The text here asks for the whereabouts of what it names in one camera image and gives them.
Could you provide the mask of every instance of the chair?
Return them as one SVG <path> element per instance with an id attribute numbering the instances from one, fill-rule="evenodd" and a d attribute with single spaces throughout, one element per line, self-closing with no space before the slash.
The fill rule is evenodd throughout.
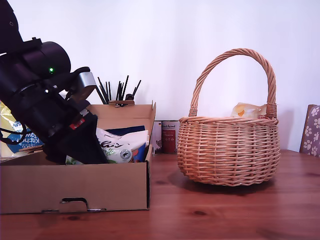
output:
<path id="1" fill-rule="evenodd" d="M 300 153 L 320 157 L 320 105 L 311 104 L 305 117 Z"/>

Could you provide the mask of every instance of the wicker basket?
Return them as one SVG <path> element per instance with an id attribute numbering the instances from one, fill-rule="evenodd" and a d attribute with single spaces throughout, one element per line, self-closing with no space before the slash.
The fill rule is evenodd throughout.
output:
<path id="1" fill-rule="evenodd" d="M 266 119 L 197 116 L 199 93 L 211 70 L 223 60 L 245 55 L 263 67 L 268 80 Z M 196 80 L 188 117 L 180 120 L 178 166 L 195 182 L 248 186 L 268 181 L 280 157 L 276 105 L 276 76 L 270 63 L 246 48 L 215 58 Z"/>

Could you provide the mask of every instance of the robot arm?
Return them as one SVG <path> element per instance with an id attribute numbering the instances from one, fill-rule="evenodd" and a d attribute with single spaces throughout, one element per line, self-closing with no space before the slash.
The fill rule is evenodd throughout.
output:
<path id="1" fill-rule="evenodd" d="M 15 119 L 41 139 L 51 161 L 64 163 L 69 155 L 84 164 L 106 163 L 96 137 L 98 117 L 86 110 L 96 88 L 89 67 L 70 72 L 68 54 L 57 43 L 24 42 L 7 0 L 0 0 L 0 33 L 0 100 Z M 9 141 L 1 132 L 0 140 Z"/>

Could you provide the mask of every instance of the yellow package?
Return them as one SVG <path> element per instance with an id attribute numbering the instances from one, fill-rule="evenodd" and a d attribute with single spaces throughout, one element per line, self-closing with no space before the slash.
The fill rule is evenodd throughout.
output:
<path id="1" fill-rule="evenodd" d="M 239 102 L 232 110 L 231 117 L 264 119 L 267 114 L 267 105 L 257 106 Z"/>
<path id="2" fill-rule="evenodd" d="M 6 105 L 4 105 L 3 102 L 0 102 L 0 127 L 19 133 L 23 131 L 21 123 L 17 121 L 14 116 L 12 116 L 11 110 Z M 21 139 L 21 135 L 11 134 L 5 131 L 1 131 L 1 133 L 4 138 L 9 138 L 12 141 L 18 141 Z M 25 139 L 18 145 L 10 145 L 0 141 L 0 157 L 14 157 L 15 153 L 19 152 L 19 149 L 39 146 L 42 144 L 43 143 L 34 133 L 28 133 Z"/>

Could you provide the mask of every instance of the black stick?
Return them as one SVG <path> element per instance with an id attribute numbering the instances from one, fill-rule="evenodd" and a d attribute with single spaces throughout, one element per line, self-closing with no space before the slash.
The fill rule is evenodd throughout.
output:
<path id="1" fill-rule="evenodd" d="M 124 83 L 121 83 L 121 84 L 120 84 L 120 92 L 119 92 L 119 100 L 120 100 L 120 101 L 123 100 L 123 99 L 122 99 L 122 91 L 123 91 L 123 89 L 124 89 Z"/>
<path id="2" fill-rule="evenodd" d="M 109 81 L 109 98 L 110 98 L 110 101 L 111 101 L 111 87 L 110 87 L 110 81 Z"/>
<path id="3" fill-rule="evenodd" d="M 135 96 L 135 94 L 136 94 L 136 92 L 137 92 L 137 90 L 138 90 L 138 87 L 139 87 L 140 83 L 141 83 L 141 80 L 139 81 L 138 85 L 137 85 L 136 88 L 134 89 L 133 94 L 132 94 L 133 96 Z"/>
<path id="4" fill-rule="evenodd" d="M 101 92 L 99 91 L 98 86 L 95 86 L 95 90 L 96 90 L 96 92 L 98 93 L 99 98 L 101 99 L 101 102 L 102 102 L 103 104 L 107 104 L 106 101 L 105 101 L 105 99 L 104 99 L 104 97 L 102 96 Z"/>
<path id="5" fill-rule="evenodd" d="M 121 83 L 120 83 L 120 81 L 119 81 L 119 83 L 118 83 L 118 90 L 116 91 L 116 98 L 115 98 L 116 101 L 118 101 L 118 99 L 119 99 L 120 85 L 121 85 Z"/>
<path id="6" fill-rule="evenodd" d="M 122 93 L 122 97 L 121 97 L 122 100 L 123 100 L 124 97 L 125 97 L 125 92 L 126 92 L 126 87 L 127 87 L 128 79 L 129 79 L 129 75 L 126 76 L 125 85 L 124 85 L 124 89 L 123 89 L 123 93 Z"/>
<path id="7" fill-rule="evenodd" d="M 100 81 L 100 77 L 98 77 L 98 81 L 100 83 L 100 89 L 101 89 L 102 95 L 103 95 L 103 97 L 104 97 L 104 99 L 106 101 L 106 104 L 108 104 L 109 103 L 109 98 L 108 98 L 108 95 L 106 93 L 106 90 L 105 90 L 104 86 L 102 85 L 102 82 Z"/>
<path id="8" fill-rule="evenodd" d="M 108 94 L 107 82 L 105 82 L 105 91 L 106 91 L 106 104 L 109 104 L 109 94 Z"/>

